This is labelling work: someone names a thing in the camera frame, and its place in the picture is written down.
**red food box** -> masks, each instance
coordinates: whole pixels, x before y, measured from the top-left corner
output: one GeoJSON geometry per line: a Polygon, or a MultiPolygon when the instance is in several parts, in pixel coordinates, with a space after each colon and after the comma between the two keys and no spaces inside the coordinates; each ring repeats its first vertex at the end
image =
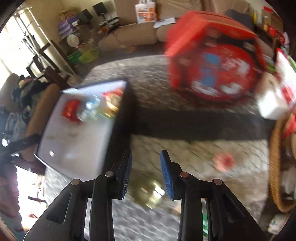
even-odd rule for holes
{"type": "Polygon", "coordinates": [[[277,30],[272,26],[268,26],[268,32],[269,32],[270,36],[275,37],[277,30]]]}
{"type": "Polygon", "coordinates": [[[253,90],[265,63],[257,35],[210,12],[188,12],[167,34],[170,84],[208,101],[231,101],[253,90]]]}

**paper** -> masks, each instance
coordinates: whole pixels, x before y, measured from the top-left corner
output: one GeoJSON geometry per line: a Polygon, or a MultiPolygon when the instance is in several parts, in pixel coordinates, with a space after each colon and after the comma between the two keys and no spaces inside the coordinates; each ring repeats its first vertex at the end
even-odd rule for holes
{"type": "Polygon", "coordinates": [[[167,19],[164,19],[161,21],[157,21],[154,24],[153,28],[160,28],[161,26],[172,24],[172,23],[176,23],[176,19],[175,18],[167,18],[167,19]]]}

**couch cushion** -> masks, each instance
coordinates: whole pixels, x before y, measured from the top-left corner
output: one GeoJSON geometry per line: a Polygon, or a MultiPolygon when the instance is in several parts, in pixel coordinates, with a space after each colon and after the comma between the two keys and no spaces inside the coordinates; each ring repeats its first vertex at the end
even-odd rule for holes
{"type": "Polygon", "coordinates": [[[11,98],[11,91],[17,85],[19,80],[19,76],[11,74],[8,76],[0,90],[0,105],[4,105],[10,112],[19,112],[22,110],[11,98]]]}
{"type": "Polygon", "coordinates": [[[157,0],[157,14],[160,20],[179,18],[188,10],[202,11],[201,0],[157,0]]]}
{"type": "Polygon", "coordinates": [[[228,9],[249,13],[250,3],[244,0],[212,0],[215,13],[225,14],[228,9]]]}
{"type": "Polygon", "coordinates": [[[167,32],[174,26],[174,23],[173,24],[169,24],[169,25],[164,25],[164,26],[161,26],[160,28],[158,28],[156,30],[156,37],[158,39],[158,41],[161,41],[161,42],[166,42],[166,35],[167,35],[167,32]]]}
{"type": "Polygon", "coordinates": [[[139,0],[114,0],[120,26],[137,22],[135,4],[138,3],[139,0]]]}
{"type": "Polygon", "coordinates": [[[126,47],[123,44],[118,42],[114,32],[115,31],[108,34],[99,42],[98,47],[100,51],[114,51],[114,50],[119,50],[126,47]]]}
{"type": "Polygon", "coordinates": [[[115,29],[99,42],[102,51],[157,43],[154,23],[131,24],[115,29]]]}

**metal screw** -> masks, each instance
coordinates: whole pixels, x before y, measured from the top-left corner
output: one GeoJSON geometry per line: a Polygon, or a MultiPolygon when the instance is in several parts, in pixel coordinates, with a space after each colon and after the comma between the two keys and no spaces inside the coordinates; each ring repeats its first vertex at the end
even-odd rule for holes
{"type": "Polygon", "coordinates": [[[214,179],[214,183],[216,185],[221,185],[222,184],[222,181],[220,179],[214,179]]]}
{"type": "Polygon", "coordinates": [[[72,185],[78,185],[80,183],[80,180],[79,179],[73,179],[72,181],[71,181],[71,184],[72,185]]]}
{"type": "Polygon", "coordinates": [[[112,177],[114,173],[112,171],[105,172],[105,177],[112,177]]]}
{"type": "Polygon", "coordinates": [[[187,172],[181,172],[180,177],[187,178],[189,174],[187,172]]]}

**beige couch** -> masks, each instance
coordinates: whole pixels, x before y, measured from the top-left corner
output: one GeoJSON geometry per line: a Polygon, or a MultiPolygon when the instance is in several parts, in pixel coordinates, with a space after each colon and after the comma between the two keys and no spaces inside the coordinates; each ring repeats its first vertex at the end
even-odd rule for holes
{"type": "MultiPolygon", "coordinates": [[[[137,45],[155,44],[166,41],[166,33],[173,24],[154,29],[154,23],[137,24],[135,4],[139,0],[114,0],[120,27],[99,42],[101,51],[119,50],[137,45]]],[[[188,10],[208,11],[224,14],[228,9],[248,13],[250,4],[244,0],[156,0],[160,20],[179,18],[188,10]]],[[[264,54],[273,57],[272,49],[259,40],[264,54]]]]}

